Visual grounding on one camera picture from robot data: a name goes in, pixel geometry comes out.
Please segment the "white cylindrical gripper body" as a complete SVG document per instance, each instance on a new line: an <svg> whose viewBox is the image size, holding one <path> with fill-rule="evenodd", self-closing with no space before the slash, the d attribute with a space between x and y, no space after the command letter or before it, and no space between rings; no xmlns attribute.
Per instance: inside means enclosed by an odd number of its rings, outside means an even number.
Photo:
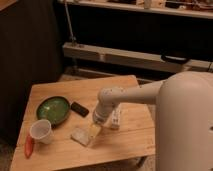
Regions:
<svg viewBox="0 0 213 171"><path fill-rule="evenodd" d="M100 125L104 124L113 110L113 106L98 103L93 112L93 122Z"/></svg>

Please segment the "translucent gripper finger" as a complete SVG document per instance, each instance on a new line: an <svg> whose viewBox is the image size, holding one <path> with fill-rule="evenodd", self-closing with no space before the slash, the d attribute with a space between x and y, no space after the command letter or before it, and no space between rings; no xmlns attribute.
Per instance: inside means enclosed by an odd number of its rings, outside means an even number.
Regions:
<svg viewBox="0 0 213 171"><path fill-rule="evenodd" d="M95 138L101 131L102 126L99 124L91 124L89 128L89 137Z"/></svg>

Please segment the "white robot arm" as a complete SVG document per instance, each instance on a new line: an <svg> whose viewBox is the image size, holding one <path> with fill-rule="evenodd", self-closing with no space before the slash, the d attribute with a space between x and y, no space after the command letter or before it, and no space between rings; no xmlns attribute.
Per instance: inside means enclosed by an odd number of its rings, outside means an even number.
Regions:
<svg viewBox="0 0 213 171"><path fill-rule="evenodd" d="M213 73L185 71L130 88L98 93L93 122L121 103L154 104L156 171L213 171Z"/></svg>

